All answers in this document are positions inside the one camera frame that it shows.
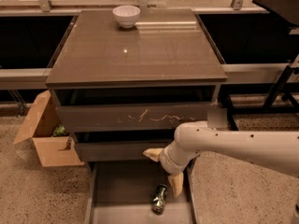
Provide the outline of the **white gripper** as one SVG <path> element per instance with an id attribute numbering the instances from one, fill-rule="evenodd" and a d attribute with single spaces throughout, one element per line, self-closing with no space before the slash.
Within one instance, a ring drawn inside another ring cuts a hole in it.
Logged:
<path id="1" fill-rule="evenodd" d="M 177 198 L 183 189 L 184 174 L 182 173 L 189 162 L 200 155 L 198 149 L 185 150 L 173 141 L 166 148 L 148 148 L 143 152 L 145 157 L 158 162 L 170 174 L 168 181 Z"/>

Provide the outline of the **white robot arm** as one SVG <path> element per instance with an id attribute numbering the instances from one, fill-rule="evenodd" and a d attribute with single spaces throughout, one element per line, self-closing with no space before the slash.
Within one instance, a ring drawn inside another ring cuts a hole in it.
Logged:
<path id="1" fill-rule="evenodd" d="M 168 146 L 149 148 L 143 155 L 159 162 L 169 173 L 168 180 L 177 197 L 183 180 L 191 175 L 188 164 L 204 151 L 299 176 L 299 132 L 222 131 L 209 127 L 205 121 L 185 122 L 177 126 Z"/>

